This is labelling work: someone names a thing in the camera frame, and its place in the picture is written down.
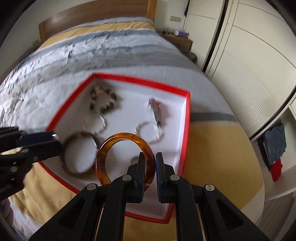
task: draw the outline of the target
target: wall outlet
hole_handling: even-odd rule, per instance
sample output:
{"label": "wall outlet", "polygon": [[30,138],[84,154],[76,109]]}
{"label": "wall outlet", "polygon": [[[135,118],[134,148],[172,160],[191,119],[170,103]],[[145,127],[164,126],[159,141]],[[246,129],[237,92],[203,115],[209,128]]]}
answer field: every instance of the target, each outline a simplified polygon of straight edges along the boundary
{"label": "wall outlet", "polygon": [[181,20],[182,20],[182,18],[176,17],[176,20],[175,21],[180,23]]}

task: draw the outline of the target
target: tortoiseshell bangle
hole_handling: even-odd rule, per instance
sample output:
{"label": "tortoiseshell bangle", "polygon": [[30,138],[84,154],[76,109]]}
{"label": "tortoiseshell bangle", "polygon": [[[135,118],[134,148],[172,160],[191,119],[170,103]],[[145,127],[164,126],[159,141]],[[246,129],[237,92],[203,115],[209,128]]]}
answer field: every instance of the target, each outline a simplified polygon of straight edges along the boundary
{"label": "tortoiseshell bangle", "polygon": [[132,133],[117,133],[105,140],[105,142],[101,145],[96,155],[96,162],[95,162],[96,175],[102,185],[111,183],[105,168],[106,156],[108,151],[111,149],[111,147],[114,144],[124,140],[131,140],[134,143],[136,143],[144,154],[145,161],[146,161],[144,191],[146,191],[149,188],[149,186],[152,184],[155,176],[155,172],[156,172],[155,156],[150,146],[141,137]]}

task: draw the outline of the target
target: silver bracelet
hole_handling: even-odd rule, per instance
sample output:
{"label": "silver bracelet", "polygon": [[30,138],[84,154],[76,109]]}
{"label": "silver bracelet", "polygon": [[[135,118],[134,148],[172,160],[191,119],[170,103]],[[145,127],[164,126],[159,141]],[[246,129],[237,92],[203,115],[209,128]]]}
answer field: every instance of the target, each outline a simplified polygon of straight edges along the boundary
{"label": "silver bracelet", "polygon": [[62,153],[60,154],[59,156],[59,162],[63,168],[63,170],[71,177],[84,177],[86,175],[88,175],[92,170],[94,170],[94,163],[95,163],[95,159],[94,159],[94,163],[93,165],[88,169],[86,170],[85,172],[72,172],[66,165],[66,162],[65,162],[65,150],[67,149],[68,145],[74,141],[74,140],[77,140],[77,139],[81,139],[81,138],[85,138],[85,137],[88,137],[88,138],[92,138],[94,143],[95,143],[95,146],[97,148],[97,150],[99,150],[99,148],[101,147],[101,143],[99,141],[99,139],[97,137],[95,137],[92,133],[89,133],[89,132],[77,132],[71,136],[69,136],[66,141],[64,142],[64,144],[62,145],[63,147],[63,151]]}
{"label": "silver bracelet", "polygon": [[156,136],[154,139],[152,139],[152,140],[150,140],[150,141],[147,141],[147,143],[148,143],[148,144],[153,144],[153,143],[158,142],[159,139],[161,138],[161,134],[162,134],[162,132],[161,132],[160,127],[159,127],[157,124],[153,123],[153,122],[150,122],[150,121],[144,121],[144,122],[141,122],[140,124],[138,124],[138,125],[136,126],[136,128],[135,128],[135,134],[136,134],[137,136],[141,137],[140,131],[141,131],[141,128],[142,128],[143,126],[145,126],[145,125],[151,125],[151,126],[153,126],[153,127],[157,130],[157,136]]}
{"label": "silver bracelet", "polygon": [[[92,115],[100,118],[103,121],[103,126],[100,129],[98,129],[96,132],[91,132],[86,129],[86,123],[88,122],[87,120],[88,120],[88,118],[91,118]],[[99,133],[103,132],[106,129],[107,122],[106,122],[105,118],[100,115],[100,113],[98,111],[93,110],[91,113],[91,116],[89,116],[88,118],[85,119],[86,123],[83,125],[83,129],[86,132],[89,132],[93,135],[98,135]]]}

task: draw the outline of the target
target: wooden headboard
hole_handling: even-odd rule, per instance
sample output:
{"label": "wooden headboard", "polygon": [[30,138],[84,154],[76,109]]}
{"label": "wooden headboard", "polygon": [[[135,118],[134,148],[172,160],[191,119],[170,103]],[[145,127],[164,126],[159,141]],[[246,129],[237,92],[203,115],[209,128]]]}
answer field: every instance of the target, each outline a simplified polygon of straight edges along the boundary
{"label": "wooden headboard", "polygon": [[154,21],[157,0],[97,0],[60,12],[39,24],[43,43],[50,36],[79,24],[116,17],[148,17]]}

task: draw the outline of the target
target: bed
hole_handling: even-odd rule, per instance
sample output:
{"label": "bed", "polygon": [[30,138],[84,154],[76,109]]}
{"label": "bed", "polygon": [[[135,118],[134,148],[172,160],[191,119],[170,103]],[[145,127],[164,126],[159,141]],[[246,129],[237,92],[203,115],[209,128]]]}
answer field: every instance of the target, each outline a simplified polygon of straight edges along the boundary
{"label": "bed", "polygon": [[[93,72],[174,85],[191,92],[184,177],[215,185],[254,223],[264,204],[259,163],[245,132],[214,85],[153,27],[156,0],[98,0],[39,24],[40,48],[0,86],[2,126],[43,131],[60,106]],[[14,99],[22,97],[14,110]],[[75,194],[34,164],[25,189],[10,197],[13,227],[30,237]],[[124,240],[175,240],[174,214],[166,223],[126,217]]]}

